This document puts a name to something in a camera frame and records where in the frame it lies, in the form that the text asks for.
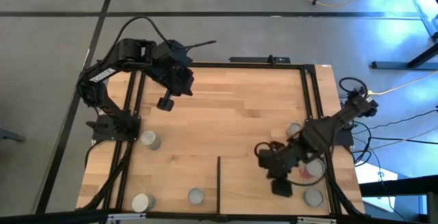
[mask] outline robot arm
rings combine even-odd
[[[254,149],[255,155],[259,166],[268,170],[268,178],[274,179],[271,183],[272,192],[290,197],[293,182],[287,179],[287,174],[291,173],[292,168],[298,166],[299,161],[309,163],[323,153],[330,154],[328,152],[335,145],[336,133],[356,117],[374,116],[377,106],[371,98],[362,97],[357,91],[352,91],[339,112],[332,117],[307,121],[297,134],[287,139],[287,145],[276,141],[259,143]],[[260,145],[267,145],[269,149],[258,149]],[[347,211],[359,213],[342,193],[333,176],[328,175],[328,179]]]
[[[138,137],[140,118],[130,111],[121,110],[108,96],[103,83],[114,74],[124,71],[142,71],[153,81],[167,89],[159,99],[157,108],[171,111],[171,96],[192,95],[193,72],[188,68],[192,59],[186,48],[175,40],[156,45],[153,41],[125,38],[117,42],[108,55],[81,73],[77,91],[83,101],[100,108],[96,122],[88,121],[95,140],[135,140]]]

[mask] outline wooden table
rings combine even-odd
[[[332,115],[340,109],[332,68],[329,65],[315,67],[324,114]],[[290,198],[273,195],[270,180],[266,179],[267,170],[258,167],[253,153],[258,142],[285,142],[289,124],[303,123],[306,119],[299,71],[192,70],[194,94],[175,97],[172,112],[155,107],[165,89],[146,79],[140,133],[154,131],[162,145],[157,151],[151,151],[140,141],[135,142],[123,210],[132,211],[133,197],[143,192],[151,193],[157,199],[153,209],[156,212],[216,213],[216,167],[220,156],[221,214],[329,214],[325,181],[310,187],[325,194],[326,201],[318,208],[311,208],[303,201],[307,187],[293,186],[294,195]],[[128,81],[129,74],[118,73],[107,85],[110,97],[120,107],[125,100]],[[309,76],[308,83],[315,113]],[[134,100],[135,97],[131,100],[131,109]],[[102,187],[110,170],[113,150],[114,142],[111,141],[92,150],[77,207],[86,205]],[[364,212],[354,163],[345,148],[335,148],[333,165],[337,183],[355,207]],[[289,178],[303,183],[315,180],[303,179],[298,169],[293,169]],[[188,201],[189,190],[194,187],[205,192],[200,205]],[[112,207],[117,190],[118,182],[113,189]]]

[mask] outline concrete floor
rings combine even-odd
[[[345,0],[320,0],[340,3]],[[0,11],[92,11],[103,0],[0,0]],[[303,0],[112,0],[110,12],[143,11],[294,11],[415,12],[411,0],[358,0],[342,8],[312,6]],[[94,59],[102,58],[128,18],[106,18]],[[374,92],[393,88],[426,72],[372,70],[370,62],[409,61],[432,45],[419,20],[370,18],[153,18],[168,38],[192,44],[217,40],[190,52],[194,60],[227,61],[231,56],[290,57],[294,63],[332,64],[336,79],[354,76]],[[27,137],[0,142],[0,215],[27,214],[48,166],[73,86],[86,56],[97,18],[0,17],[0,127]],[[145,21],[132,23],[125,37],[160,41]],[[396,121],[438,105],[438,75],[378,96],[378,114],[369,126]],[[375,129],[374,136],[409,137],[436,124],[436,114]],[[80,104],[48,211],[73,210],[83,175],[95,113]],[[437,141],[438,132],[418,139]],[[383,141],[373,141],[374,146]],[[400,143],[376,150],[382,167],[409,177],[434,175],[438,150]]]

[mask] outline black metal frame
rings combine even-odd
[[[359,184],[363,197],[393,197],[403,195],[426,195],[427,214],[419,219],[425,223],[438,223],[438,175],[382,182]]]
[[[307,119],[313,118],[312,107],[311,107],[311,98],[309,94],[309,86],[307,83],[307,73],[311,76],[313,93],[315,97],[315,104],[317,107],[317,112],[319,117],[323,117],[322,113],[322,104],[320,100],[320,93],[318,88],[318,81],[316,78],[315,66],[310,64],[269,64],[266,63],[265,58],[253,58],[255,61],[253,63],[248,62],[233,62],[233,63],[219,63],[219,62],[194,62],[190,66],[191,68],[196,67],[205,67],[205,68],[244,68],[244,69],[289,69],[289,70],[299,70],[300,78],[302,82],[302,90],[303,90],[303,98],[305,100],[305,107],[307,113]],[[144,81],[140,80],[139,89],[143,89]],[[141,100],[141,95],[138,95],[137,101]],[[327,158],[327,170],[333,173],[334,168],[333,163]],[[122,174],[120,179],[120,186],[118,189],[118,196],[116,201],[116,208],[121,208],[122,200],[124,195],[124,189],[127,181],[127,171],[129,170],[128,166]],[[298,215],[260,215],[260,214],[221,214],[220,213],[220,157],[218,157],[218,165],[217,165],[217,206],[215,214],[196,214],[196,213],[171,213],[171,212],[148,212],[148,218],[163,218],[163,219],[196,219],[196,220],[213,220],[217,222],[227,222],[230,220],[247,220],[247,221],[296,221],[299,217]],[[326,182],[326,189],[328,192],[328,202],[330,206],[331,214],[341,214],[342,210],[340,208],[340,202],[335,198],[335,193],[331,190]]]
[[[438,70],[438,63],[427,63],[433,56],[438,54],[438,45],[436,44],[436,40],[438,39],[438,32],[436,32],[429,22],[427,16],[423,12],[421,5],[417,0],[412,0],[412,4],[419,14],[421,14],[420,18],[423,22],[424,27],[429,33],[430,38],[434,42],[434,45],[425,50],[425,52],[421,53],[415,59],[410,62],[381,62],[375,61],[371,63],[371,67],[373,69],[391,69],[391,70],[420,70],[420,71],[431,71]]]
[[[438,54],[438,44],[434,44],[425,52],[421,53],[410,62],[373,62],[373,69],[392,69],[392,70],[438,70],[438,63],[427,63],[428,60]]]

